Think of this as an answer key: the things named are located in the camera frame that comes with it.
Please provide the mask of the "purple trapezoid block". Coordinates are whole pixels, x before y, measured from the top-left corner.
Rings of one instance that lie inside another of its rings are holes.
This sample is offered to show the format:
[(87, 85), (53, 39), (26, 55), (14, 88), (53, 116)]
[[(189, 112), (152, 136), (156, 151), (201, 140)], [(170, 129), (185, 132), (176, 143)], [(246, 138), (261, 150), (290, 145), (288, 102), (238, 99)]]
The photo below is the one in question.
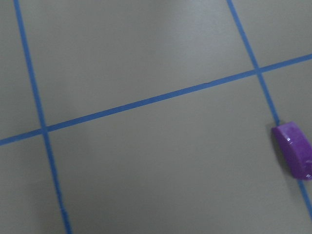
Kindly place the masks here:
[(312, 145), (298, 125), (291, 121), (272, 128), (282, 155), (292, 176), (312, 179)]

